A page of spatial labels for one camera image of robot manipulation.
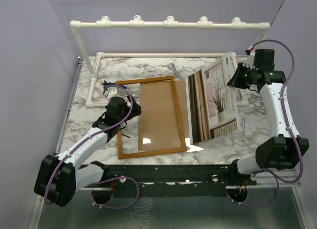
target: white flower pot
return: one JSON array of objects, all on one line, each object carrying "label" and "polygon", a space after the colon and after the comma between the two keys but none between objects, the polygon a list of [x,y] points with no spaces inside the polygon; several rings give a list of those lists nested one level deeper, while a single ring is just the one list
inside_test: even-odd
[{"label": "white flower pot", "polygon": [[226,113],[225,112],[220,112],[220,113],[218,113],[218,116],[219,116],[219,122],[222,122],[226,118]]}]

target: white wall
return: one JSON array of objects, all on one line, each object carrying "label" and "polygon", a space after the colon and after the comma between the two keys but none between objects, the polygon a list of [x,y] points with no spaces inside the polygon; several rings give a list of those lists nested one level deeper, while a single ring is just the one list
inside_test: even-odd
[{"label": "white wall", "polygon": [[77,57],[47,0],[0,0],[0,228],[25,229]]},{"label": "white wall", "polygon": [[[71,20],[96,21],[107,15],[113,21],[165,20],[198,21],[207,16],[213,22],[231,22],[239,16],[245,22],[272,22],[283,0],[49,0],[67,37],[80,55]],[[83,31],[88,52],[227,52],[244,54],[258,31],[143,29],[90,29]]]},{"label": "white wall", "polygon": [[[296,59],[295,73],[289,83],[288,98],[296,127],[310,148],[304,155],[303,192],[306,204],[317,226],[317,7],[316,0],[286,0],[267,36],[287,44]],[[289,73],[291,60],[277,44],[276,68]]]}]

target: marble table top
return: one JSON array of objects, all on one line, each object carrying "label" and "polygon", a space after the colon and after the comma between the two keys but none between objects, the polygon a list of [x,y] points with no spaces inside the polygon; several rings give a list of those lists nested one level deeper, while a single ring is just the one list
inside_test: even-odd
[{"label": "marble table top", "polygon": [[[94,65],[96,58],[91,57]],[[131,80],[173,75],[167,68],[169,63],[174,63],[176,69],[187,77],[201,70],[204,66],[214,62],[215,58],[140,58],[140,57],[105,57],[101,59],[98,79],[96,83],[94,102],[105,101],[102,95],[102,82],[115,82],[119,80]],[[66,126],[64,139],[60,151],[63,152],[79,141],[91,128],[94,121],[98,119],[105,108],[87,108],[85,100],[89,92],[90,75],[86,65],[83,65],[79,82],[72,104],[69,120]],[[128,90],[138,101],[139,88],[127,86]],[[119,160],[117,156],[117,138],[112,138],[107,145],[98,149],[85,162],[97,160],[104,164],[126,164],[126,165],[197,165],[197,164],[230,164],[234,159],[249,156],[255,149],[268,140],[268,121],[264,103],[257,93],[247,92],[248,107],[238,107],[240,125],[245,118],[245,136],[242,136],[242,128],[229,133],[223,137],[215,138],[199,144],[202,151],[184,152],[152,157]],[[123,152],[134,152],[137,147],[137,118],[128,122],[126,132],[131,138],[122,137]]]}]

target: wrench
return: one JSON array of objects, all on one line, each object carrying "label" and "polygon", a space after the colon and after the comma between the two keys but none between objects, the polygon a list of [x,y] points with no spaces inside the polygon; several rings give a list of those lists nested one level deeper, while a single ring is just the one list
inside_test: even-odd
[{"label": "wrench", "polygon": [[179,80],[185,81],[183,77],[177,72],[176,67],[173,63],[168,64],[167,68],[172,70]]}]

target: brown wooden frame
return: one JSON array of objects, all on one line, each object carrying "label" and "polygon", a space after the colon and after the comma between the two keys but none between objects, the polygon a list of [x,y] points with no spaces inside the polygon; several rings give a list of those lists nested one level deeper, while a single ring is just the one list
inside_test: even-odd
[{"label": "brown wooden frame", "polygon": [[124,81],[118,81],[115,84],[116,85],[143,84],[143,83],[163,82],[163,81],[168,81],[168,80],[171,82],[171,85],[172,85],[176,115],[177,115],[177,120],[178,120],[178,129],[179,129],[179,133],[180,133],[181,147],[170,148],[170,149],[161,149],[161,150],[155,150],[155,151],[137,152],[137,153],[131,153],[131,154],[124,154],[122,152],[121,131],[118,131],[118,158],[120,160],[121,159],[128,159],[128,158],[136,158],[136,157],[154,156],[154,155],[161,155],[161,154],[184,152],[187,150],[186,143],[185,143],[184,125],[183,125],[183,120],[182,120],[182,116],[181,116],[181,111],[179,108],[179,102],[178,102],[178,96],[177,96],[174,76],[148,78],[148,79],[136,79],[136,80],[124,80]]}]

